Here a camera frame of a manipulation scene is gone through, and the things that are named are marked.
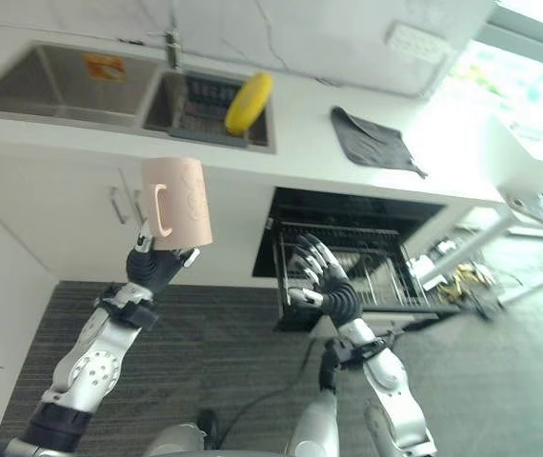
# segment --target mug handle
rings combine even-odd
[[[153,201],[155,202],[155,222],[157,223],[157,229],[161,236],[168,236],[172,233],[172,228],[164,228],[161,223],[161,210],[159,209],[159,191],[168,190],[165,184],[154,184],[151,186],[153,193]]]

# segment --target table leg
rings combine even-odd
[[[513,224],[513,213],[508,208],[498,211],[498,220],[485,230],[481,230],[464,245],[442,257],[434,268],[419,278],[421,284],[426,284],[439,274],[447,273],[458,264],[468,260],[475,252],[490,243],[498,236],[504,234]]]
[[[529,286],[521,286],[503,293],[498,297],[498,303],[502,306],[508,305],[509,303],[519,300],[529,293],[533,293],[541,288],[543,288],[543,275],[539,276],[536,281]]]

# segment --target kitchen sink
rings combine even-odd
[[[0,111],[132,127],[159,65],[37,44],[0,77]]]
[[[165,72],[159,80],[144,129],[164,131],[172,137],[246,148],[269,145],[264,109],[241,136],[225,128],[225,115],[244,80],[186,70]]]

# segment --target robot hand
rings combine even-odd
[[[155,294],[160,292],[182,267],[188,268],[199,255],[198,248],[185,251],[154,250],[154,239],[145,221],[136,245],[128,255],[126,271],[128,280]]]
[[[308,288],[290,288],[289,295],[301,307],[320,308],[337,328],[362,316],[354,288],[339,262],[318,238],[311,234],[297,237],[295,262],[313,283]]]

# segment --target pink mug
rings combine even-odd
[[[199,160],[184,157],[146,159],[144,194],[153,248],[195,248],[212,242],[204,171]]]

